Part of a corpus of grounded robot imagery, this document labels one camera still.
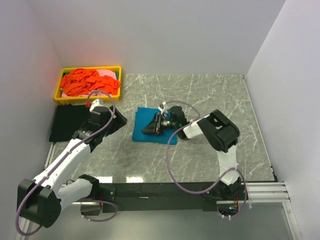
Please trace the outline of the teal t shirt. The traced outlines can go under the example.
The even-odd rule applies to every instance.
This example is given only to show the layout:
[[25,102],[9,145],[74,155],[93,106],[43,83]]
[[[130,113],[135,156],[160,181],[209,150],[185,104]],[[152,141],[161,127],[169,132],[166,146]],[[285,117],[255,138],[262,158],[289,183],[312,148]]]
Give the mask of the teal t shirt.
[[163,135],[146,135],[142,130],[153,120],[156,113],[160,111],[157,108],[138,107],[135,113],[135,122],[132,133],[132,141],[145,143],[167,144],[170,136],[175,129],[165,129]]

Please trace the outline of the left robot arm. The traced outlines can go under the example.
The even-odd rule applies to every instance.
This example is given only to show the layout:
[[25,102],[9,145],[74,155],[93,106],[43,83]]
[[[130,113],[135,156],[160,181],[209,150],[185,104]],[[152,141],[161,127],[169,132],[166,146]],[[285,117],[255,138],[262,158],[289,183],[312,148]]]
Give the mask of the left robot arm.
[[64,186],[70,174],[103,141],[127,124],[114,106],[96,106],[63,152],[32,180],[24,179],[17,188],[17,214],[41,227],[49,228],[72,203],[86,198],[101,200],[100,182],[87,174]]

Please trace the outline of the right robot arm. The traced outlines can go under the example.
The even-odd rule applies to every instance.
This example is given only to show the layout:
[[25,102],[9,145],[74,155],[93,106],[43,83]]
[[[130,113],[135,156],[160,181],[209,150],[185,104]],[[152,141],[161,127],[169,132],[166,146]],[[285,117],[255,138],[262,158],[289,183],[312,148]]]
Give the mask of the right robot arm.
[[219,164],[219,178],[212,186],[192,191],[184,188],[178,183],[171,172],[168,173],[178,188],[193,195],[211,194],[220,200],[230,200],[241,187],[241,174],[237,170],[236,148],[240,130],[218,109],[212,111],[205,117],[188,121],[181,106],[173,106],[164,116],[165,105],[159,106],[156,113],[141,133],[150,136],[162,136],[165,130],[175,130],[182,140],[190,140],[198,136],[205,136],[210,146],[216,151]]

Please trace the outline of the green garment in bin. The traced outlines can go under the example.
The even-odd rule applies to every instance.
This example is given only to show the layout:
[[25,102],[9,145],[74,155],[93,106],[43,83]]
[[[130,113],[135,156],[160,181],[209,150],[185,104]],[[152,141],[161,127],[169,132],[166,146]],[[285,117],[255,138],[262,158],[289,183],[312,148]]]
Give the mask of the green garment in bin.
[[98,69],[97,72],[99,73],[100,76],[109,76],[112,77],[116,80],[119,79],[119,72],[118,71],[111,71],[107,69]]

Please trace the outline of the black folded t shirt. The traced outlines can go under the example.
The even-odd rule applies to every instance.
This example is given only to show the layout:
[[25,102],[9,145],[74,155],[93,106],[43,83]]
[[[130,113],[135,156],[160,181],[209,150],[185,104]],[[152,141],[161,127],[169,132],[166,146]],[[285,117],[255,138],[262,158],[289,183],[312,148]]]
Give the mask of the black folded t shirt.
[[55,111],[49,142],[68,142],[81,125],[90,118],[85,105],[58,105]]

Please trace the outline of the yellow plastic bin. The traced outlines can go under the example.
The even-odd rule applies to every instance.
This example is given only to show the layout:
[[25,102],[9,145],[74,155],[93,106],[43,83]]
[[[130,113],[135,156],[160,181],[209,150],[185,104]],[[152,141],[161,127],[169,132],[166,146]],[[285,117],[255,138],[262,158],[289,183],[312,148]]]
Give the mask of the yellow plastic bin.
[[[119,72],[119,79],[100,76],[97,70]],[[54,93],[54,100],[61,104],[85,103],[101,98],[104,102],[117,102],[121,94],[121,66],[63,68]]]

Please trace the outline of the black base beam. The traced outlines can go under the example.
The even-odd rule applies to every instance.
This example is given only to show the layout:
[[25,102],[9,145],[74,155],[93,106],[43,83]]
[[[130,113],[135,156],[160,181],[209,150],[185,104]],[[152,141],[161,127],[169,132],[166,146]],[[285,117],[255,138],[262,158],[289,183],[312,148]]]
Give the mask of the black base beam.
[[217,211],[221,201],[233,202],[248,199],[248,194],[240,180],[231,187],[219,182],[213,189],[207,188],[211,182],[183,182],[190,191],[205,191],[201,194],[187,193],[173,182],[165,183],[101,183],[96,200],[114,203],[119,211],[156,210],[202,210]]

